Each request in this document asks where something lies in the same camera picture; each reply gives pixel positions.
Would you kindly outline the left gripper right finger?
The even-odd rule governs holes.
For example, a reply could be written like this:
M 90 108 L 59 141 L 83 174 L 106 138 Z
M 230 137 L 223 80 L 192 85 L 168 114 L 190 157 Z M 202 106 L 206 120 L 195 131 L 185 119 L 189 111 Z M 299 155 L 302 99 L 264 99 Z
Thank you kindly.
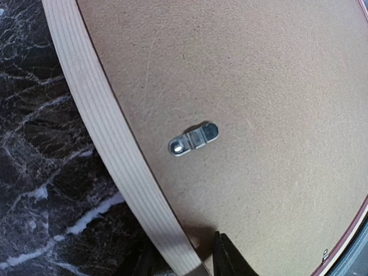
M 213 275 L 258 276 L 230 238 L 219 231 L 214 234 Z

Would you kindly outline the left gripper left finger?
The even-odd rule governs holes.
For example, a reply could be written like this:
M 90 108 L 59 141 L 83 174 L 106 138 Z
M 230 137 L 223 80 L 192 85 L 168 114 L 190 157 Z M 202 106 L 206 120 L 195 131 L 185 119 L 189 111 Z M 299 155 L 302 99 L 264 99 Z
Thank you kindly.
M 134 276 L 151 276 L 154 274 L 155 249 L 152 244 L 147 244 L 136 254 Z

